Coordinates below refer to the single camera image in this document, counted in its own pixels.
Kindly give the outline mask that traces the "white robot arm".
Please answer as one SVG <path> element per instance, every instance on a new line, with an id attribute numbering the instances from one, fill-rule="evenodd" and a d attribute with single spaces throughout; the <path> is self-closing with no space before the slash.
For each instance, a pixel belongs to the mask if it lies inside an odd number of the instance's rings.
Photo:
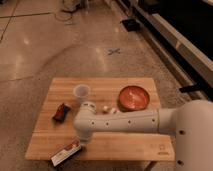
<path id="1" fill-rule="evenodd" d="M 173 134 L 175 171 L 213 171 L 213 102 L 193 100 L 178 108 L 145 109 L 99 115 L 84 102 L 73 121 L 77 136 L 89 141 L 94 132 Z"/>

